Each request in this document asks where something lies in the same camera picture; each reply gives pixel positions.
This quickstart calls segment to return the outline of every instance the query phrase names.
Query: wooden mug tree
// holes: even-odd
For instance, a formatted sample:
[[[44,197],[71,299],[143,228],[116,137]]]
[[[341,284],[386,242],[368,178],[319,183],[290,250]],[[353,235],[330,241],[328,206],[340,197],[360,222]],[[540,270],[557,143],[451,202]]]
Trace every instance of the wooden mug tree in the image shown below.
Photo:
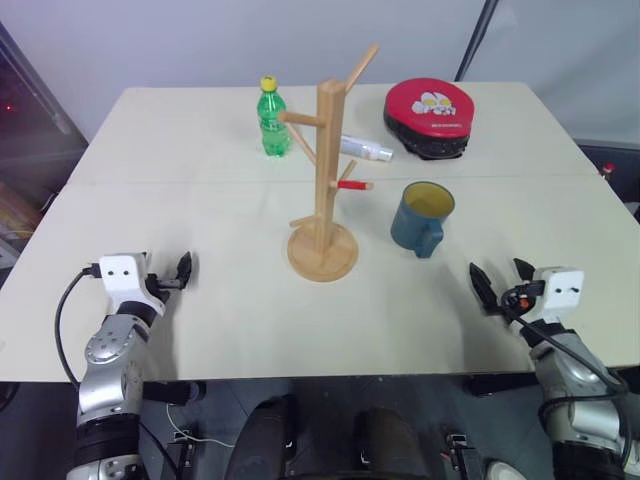
[[[316,167],[315,211],[309,217],[289,223],[297,229],[287,249],[293,268],[309,280],[337,280],[346,275],[358,259],[358,244],[349,230],[334,223],[333,206],[340,188],[369,190],[373,187],[371,183],[347,180],[356,166],[355,160],[349,162],[340,178],[337,175],[345,97],[378,48],[377,45],[369,47],[346,82],[329,79],[318,85],[315,116],[281,112],[278,117]],[[316,127],[315,153],[292,123]]]

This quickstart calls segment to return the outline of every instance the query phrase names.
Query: green bottle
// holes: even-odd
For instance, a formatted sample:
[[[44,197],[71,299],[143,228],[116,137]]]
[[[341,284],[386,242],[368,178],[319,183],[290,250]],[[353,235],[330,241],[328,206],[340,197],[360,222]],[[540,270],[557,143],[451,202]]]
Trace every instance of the green bottle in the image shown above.
[[[286,110],[287,105],[278,95],[276,77],[262,77],[260,87],[262,96],[258,102],[258,117],[262,130],[262,146],[267,155],[282,157],[289,150],[291,139],[287,127],[278,120],[278,113]]]

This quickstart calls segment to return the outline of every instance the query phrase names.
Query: table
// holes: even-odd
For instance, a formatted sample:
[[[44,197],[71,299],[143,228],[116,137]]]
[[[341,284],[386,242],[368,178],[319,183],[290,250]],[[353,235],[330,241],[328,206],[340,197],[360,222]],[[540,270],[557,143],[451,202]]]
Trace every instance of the table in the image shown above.
[[[52,329],[60,294],[86,262],[140,250],[160,274],[186,249],[197,259],[193,283],[154,327],[155,379],[528,370],[527,348],[483,317],[467,274],[476,262],[502,291],[518,281],[514,256],[583,268],[583,302],[567,327],[608,365],[640,362],[640,230],[603,179],[439,182],[456,210],[428,260],[389,235],[406,180],[340,192],[336,220],[360,258],[330,284],[304,280],[286,260],[287,222],[312,208],[311,182],[70,184],[0,290],[0,378],[65,380]],[[76,374],[107,311],[99,280],[69,298],[62,333]]]
[[[343,132],[395,151],[391,165],[361,161],[354,179],[595,174],[553,115],[522,83],[461,83],[474,100],[463,157],[418,162],[382,122],[391,85],[356,85]],[[281,87],[288,108],[314,114],[315,86]],[[73,172],[71,184],[313,180],[294,145],[283,159],[262,151],[256,88],[134,88],[124,92]],[[315,130],[302,127],[310,145]]]
[[[330,284],[288,265],[288,221],[312,212],[313,169],[297,147],[283,159],[261,153],[247,113],[256,89],[125,91],[0,290],[0,380],[64,381],[53,342],[60,294],[87,262],[143,250],[161,275],[186,250],[196,259],[189,288],[154,326],[151,379],[530,370],[521,340],[482,316],[467,274],[476,262],[502,291],[517,282],[515,256],[583,268],[567,326],[607,365],[640,362],[640,230],[528,87],[461,84],[476,103],[471,141],[462,158],[437,162],[385,131],[389,87],[356,86],[347,100],[345,133],[396,156],[359,162],[353,178],[374,190],[339,193],[336,221],[360,257]],[[282,93],[291,110],[314,112],[314,87]],[[456,197],[428,260],[389,234],[414,179]],[[99,280],[69,297],[62,337],[76,375],[108,309]]]

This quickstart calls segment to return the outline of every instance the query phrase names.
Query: black pole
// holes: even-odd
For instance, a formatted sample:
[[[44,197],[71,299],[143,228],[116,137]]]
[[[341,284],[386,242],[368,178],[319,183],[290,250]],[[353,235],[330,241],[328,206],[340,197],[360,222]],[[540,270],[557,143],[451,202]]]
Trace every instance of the black pole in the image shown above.
[[[491,23],[491,18],[493,17],[493,12],[498,5],[498,1],[499,0],[485,0],[480,16],[478,17],[478,21],[476,22],[476,27],[474,28],[469,44],[467,45],[467,50],[464,52],[464,57],[462,57],[460,67],[458,67],[458,73],[456,73],[454,81],[461,81],[464,78],[465,73],[467,73],[467,68],[469,68],[471,60],[473,60],[480,43],[482,43],[484,34],[487,33],[487,28],[489,27],[489,23]]]

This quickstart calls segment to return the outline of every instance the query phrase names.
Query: blue mug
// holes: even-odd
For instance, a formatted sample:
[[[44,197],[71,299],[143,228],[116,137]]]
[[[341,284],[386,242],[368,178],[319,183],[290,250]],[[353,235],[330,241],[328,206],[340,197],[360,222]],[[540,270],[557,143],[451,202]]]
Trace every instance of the blue mug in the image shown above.
[[[416,182],[402,192],[400,206],[391,225],[393,240],[418,258],[429,258],[442,241],[442,222],[456,203],[451,192],[437,183]]]

